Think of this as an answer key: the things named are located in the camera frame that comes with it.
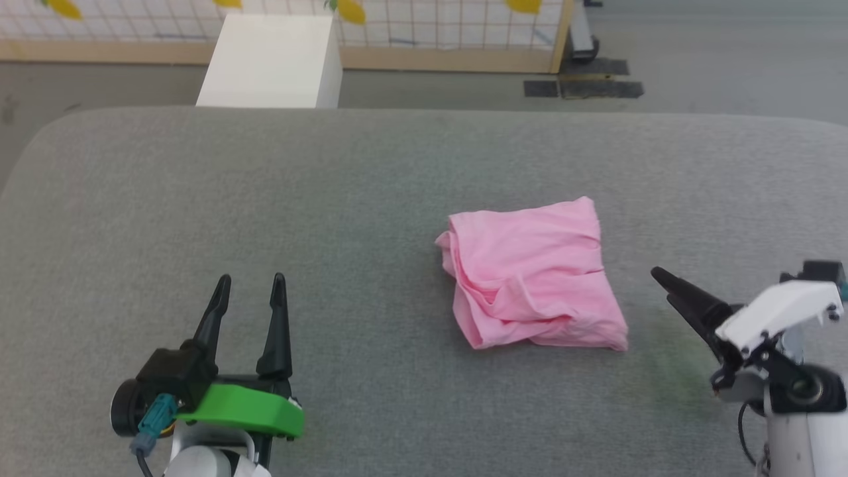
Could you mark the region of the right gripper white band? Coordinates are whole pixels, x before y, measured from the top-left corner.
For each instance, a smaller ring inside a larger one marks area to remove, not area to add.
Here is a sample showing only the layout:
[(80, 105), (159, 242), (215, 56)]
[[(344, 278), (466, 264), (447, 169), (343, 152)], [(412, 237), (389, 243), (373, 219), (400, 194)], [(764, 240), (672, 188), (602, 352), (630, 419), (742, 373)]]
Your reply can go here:
[(785, 392), (824, 392), (827, 381), (778, 349), (785, 332), (809, 321), (824, 324), (845, 316), (840, 286), (833, 282), (788, 281), (772, 285), (747, 305), (729, 304), (660, 266), (651, 277), (666, 300), (703, 339), (723, 365), (713, 387), (732, 386), (740, 370), (759, 368)]

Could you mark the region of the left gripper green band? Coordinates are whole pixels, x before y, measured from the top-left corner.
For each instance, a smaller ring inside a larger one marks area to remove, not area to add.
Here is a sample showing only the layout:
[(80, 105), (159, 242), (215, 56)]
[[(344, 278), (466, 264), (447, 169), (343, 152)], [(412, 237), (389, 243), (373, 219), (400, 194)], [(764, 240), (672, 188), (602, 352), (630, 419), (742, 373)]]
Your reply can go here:
[[(216, 350), (223, 317), (229, 307), (231, 276), (219, 278), (194, 335), (182, 349), (199, 350), (204, 362), (218, 371)], [(205, 423), (249, 433), (295, 440), (305, 431), (305, 411), (293, 396), (288, 293), (285, 276), (274, 276), (270, 296), (272, 319), (266, 344), (256, 363), (258, 376), (222, 375), (206, 390), (193, 411), (181, 410), (178, 421)]]

